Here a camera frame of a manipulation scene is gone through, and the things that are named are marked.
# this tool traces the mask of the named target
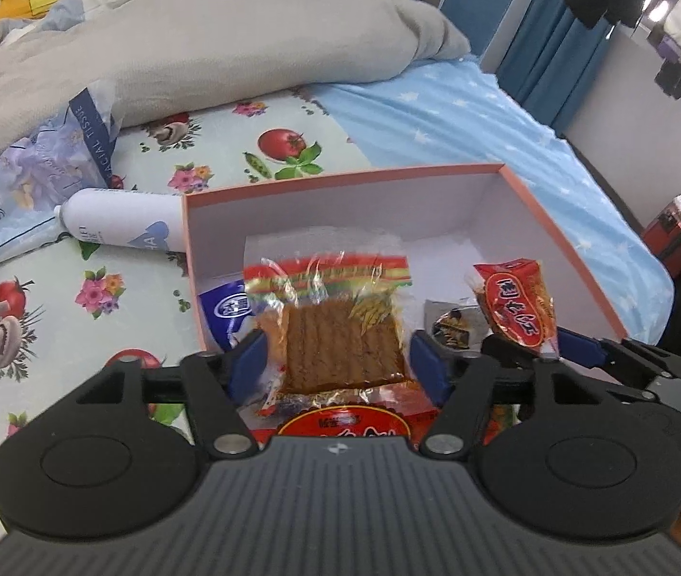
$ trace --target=printed pea pod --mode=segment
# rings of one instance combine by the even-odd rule
[[[274,174],[266,166],[266,163],[258,158],[254,153],[244,152],[244,159],[250,167],[254,168],[261,176],[265,177],[267,180],[272,180]]]

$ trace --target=open box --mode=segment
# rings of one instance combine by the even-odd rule
[[[585,263],[545,209],[502,164],[391,168],[200,192],[184,197],[192,292],[240,276],[247,236],[312,226],[382,229],[400,236],[423,301],[472,296],[479,262],[543,263],[558,324],[595,338],[626,331]],[[198,305],[200,341],[216,348]]]

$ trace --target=blue heart logo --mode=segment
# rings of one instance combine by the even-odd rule
[[[157,221],[151,223],[146,227],[144,234],[131,240],[127,244],[129,246],[137,246],[138,249],[161,249],[162,251],[169,251],[167,246],[167,236],[170,235],[170,228],[164,221]]]

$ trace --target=red oval label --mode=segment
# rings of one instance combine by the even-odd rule
[[[543,326],[540,317],[516,275],[493,273],[485,282],[485,292],[492,320],[509,338],[522,346],[541,345]]]
[[[308,437],[410,436],[409,425],[393,411],[365,405],[314,409],[289,420],[278,435]]]

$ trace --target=beige blanket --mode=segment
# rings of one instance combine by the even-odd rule
[[[0,49],[0,153],[95,80],[123,126],[312,82],[370,82],[468,40],[414,0],[132,0]]]

